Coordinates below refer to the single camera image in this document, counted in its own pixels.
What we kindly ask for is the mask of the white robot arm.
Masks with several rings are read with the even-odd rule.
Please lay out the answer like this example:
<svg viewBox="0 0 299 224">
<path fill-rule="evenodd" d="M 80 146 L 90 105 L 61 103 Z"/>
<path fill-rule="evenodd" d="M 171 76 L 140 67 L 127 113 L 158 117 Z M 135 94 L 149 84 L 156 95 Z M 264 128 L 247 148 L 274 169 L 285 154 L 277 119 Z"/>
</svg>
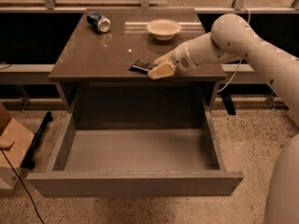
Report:
<svg viewBox="0 0 299 224">
<path fill-rule="evenodd" d="M 171 77 L 203 64 L 246 61 L 299 120 L 299 60 L 260 38 L 240 16 L 225 14 L 211 31 L 188 40 L 154 61 L 149 77 Z M 263 224 L 299 224 L 299 135 L 278 156 L 271 174 Z"/>
</svg>

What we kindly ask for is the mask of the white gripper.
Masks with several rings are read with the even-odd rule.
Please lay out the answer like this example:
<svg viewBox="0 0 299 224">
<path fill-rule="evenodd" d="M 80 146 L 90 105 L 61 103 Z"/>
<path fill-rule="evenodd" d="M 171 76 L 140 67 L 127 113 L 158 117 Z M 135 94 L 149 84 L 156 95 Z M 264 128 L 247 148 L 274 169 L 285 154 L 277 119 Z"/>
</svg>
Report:
<svg viewBox="0 0 299 224">
<path fill-rule="evenodd" d="M 192 59 L 190 44 L 190 41 L 184 42 L 178 45 L 173 51 L 169 51 L 156 59 L 154 63 L 157 66 L 148 72 L 149 77 L 151 79 L 171 77 L 176 73 L 177 67 L 181 73 L 198 68 L 198 65 Z"/>
</svg>

